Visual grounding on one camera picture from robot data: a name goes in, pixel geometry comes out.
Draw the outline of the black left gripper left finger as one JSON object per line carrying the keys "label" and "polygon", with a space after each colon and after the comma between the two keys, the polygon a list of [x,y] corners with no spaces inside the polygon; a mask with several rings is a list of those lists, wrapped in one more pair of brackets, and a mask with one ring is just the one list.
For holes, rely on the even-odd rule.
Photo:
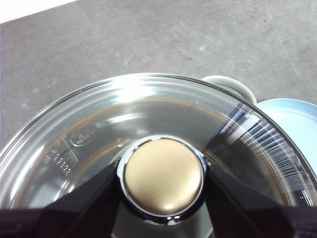
{"label": "black left gripper left finger", "polygon": [[2,238],[109,238],[119,205],[116,166],[55,202],[37,209],[0,212]]}

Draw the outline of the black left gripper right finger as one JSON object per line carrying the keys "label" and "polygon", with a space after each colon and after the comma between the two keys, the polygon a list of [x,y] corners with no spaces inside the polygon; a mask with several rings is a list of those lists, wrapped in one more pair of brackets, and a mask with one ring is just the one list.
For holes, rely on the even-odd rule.
{"label": "black left gripper right finger", "polygon": [[210,163],[206,206],[217,238],[315,238],[316,207],[282,206]]}

